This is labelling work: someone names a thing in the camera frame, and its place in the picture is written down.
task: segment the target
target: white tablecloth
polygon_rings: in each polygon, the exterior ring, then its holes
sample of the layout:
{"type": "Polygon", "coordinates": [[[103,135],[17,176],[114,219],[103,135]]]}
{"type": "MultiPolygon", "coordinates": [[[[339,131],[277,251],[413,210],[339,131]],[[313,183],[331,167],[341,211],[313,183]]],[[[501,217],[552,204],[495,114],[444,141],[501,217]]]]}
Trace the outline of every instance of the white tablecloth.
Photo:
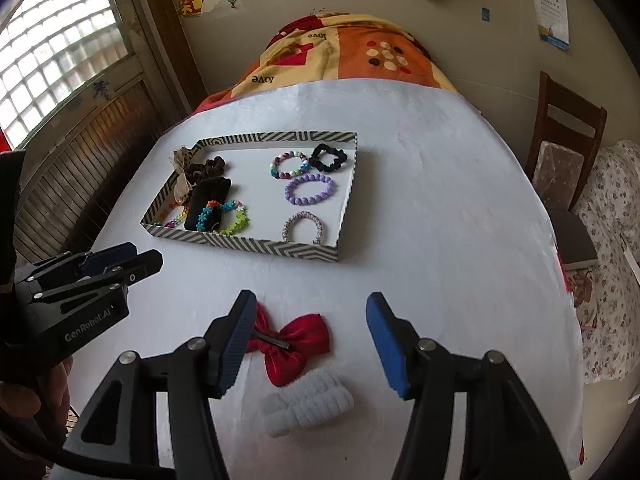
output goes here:
{"type": "MultiPolygon", "coordinates": [[[[387,480],[412,403],[402,402],[386,384],[367,330],[365,301],[380,290],[397,316],[449,351],[503,351],[568,466],[577,464],[581,340],[552,227],[508,147],[455,94],[394,81],[325,81],[265,92],[192,117],[153,148],[94,249],[128,240],[139,252],[161,251],[164,267],[130,288],[129,317],[76,355],[70,379],[76,409],[123,350],[142,356],[172,351],[201,335],[248,288],[274,328],[302,314],[324,316],[332,352],[310,366],[335,370],[352,391],[355,408],[323,428],[272,440],[260,432],[256,409],[275,387],[261,354],[246,357],[236,385],[212,402],[231,478],[387,480]],[[172,170],[174,149],[204,137],[281,130],[358,133],[338,264],[175,242],[152,237],[140,226],[172,170]]],[[[460,471],[463,407],[459,396],[448,478],[460,471]]],[[[168,464],[168,423],[159,411],[161,461],[168,464]]]]}

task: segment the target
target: window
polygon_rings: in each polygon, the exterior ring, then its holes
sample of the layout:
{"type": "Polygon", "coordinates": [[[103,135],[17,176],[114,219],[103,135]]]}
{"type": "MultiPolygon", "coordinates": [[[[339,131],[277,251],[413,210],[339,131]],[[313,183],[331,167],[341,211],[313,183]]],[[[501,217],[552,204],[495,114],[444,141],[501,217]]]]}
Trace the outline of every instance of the window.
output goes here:
{"type": "Polygon", "coordinates": [[[24,0],[0,32],[0,128],[12,147],[127,54],[109,0],[24,0]]]}

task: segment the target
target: red bow hair clip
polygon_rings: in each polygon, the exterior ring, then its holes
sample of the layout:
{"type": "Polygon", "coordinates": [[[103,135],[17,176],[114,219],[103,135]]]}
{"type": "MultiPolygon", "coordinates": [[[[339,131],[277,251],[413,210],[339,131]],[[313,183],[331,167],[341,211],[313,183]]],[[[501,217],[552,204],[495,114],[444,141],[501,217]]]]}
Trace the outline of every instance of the red bow hair clip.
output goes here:
{"type": "Polygon", "coordinates": [[[264,354],[269,380],[276,386],[285,386],[302,374],[310,357],[330,351],[329,330],[320,314],[306,314],[276,332],[258,303],[254,333],[245,353],[256,350],[264,354]]]}

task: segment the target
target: black hair tie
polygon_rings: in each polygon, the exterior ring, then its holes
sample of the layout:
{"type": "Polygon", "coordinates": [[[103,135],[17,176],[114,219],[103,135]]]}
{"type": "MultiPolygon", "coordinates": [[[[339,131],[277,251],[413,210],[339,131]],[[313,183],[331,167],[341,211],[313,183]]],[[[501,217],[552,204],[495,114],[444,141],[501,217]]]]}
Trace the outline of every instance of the black hair tie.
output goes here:
{"type": "Polygon", "coordinates": [[[324,173],[331,173],[332,171],[339,170],[341,165],[346,162],[347,154],[343,150],[336,150],[327,144],[318,144],[314,149],[314,152],[309,157],[309,164],[311,164],[316,170],[324,173]],[[335,155],[334,162],[327,166],[320,161],[320,153],[327,152],[335,155]]]}

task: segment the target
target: human hand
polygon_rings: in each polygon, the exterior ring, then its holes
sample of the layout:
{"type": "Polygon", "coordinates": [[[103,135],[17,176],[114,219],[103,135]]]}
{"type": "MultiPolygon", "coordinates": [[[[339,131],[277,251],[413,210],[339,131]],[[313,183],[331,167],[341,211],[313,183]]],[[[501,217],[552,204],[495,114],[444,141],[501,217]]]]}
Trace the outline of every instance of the human hand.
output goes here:
{"type": "MultiPolygon", "coordinates": [[[[45,395],[56,421],[66,425],[69,411],[69,388],[66,382],[74,359],[68,357],[49,373],[45,382],[45,395]]],[[[0,383],[0,406],[15,418],[27,418],[40,411],[37,394],[20,384],[0,383]]]]}

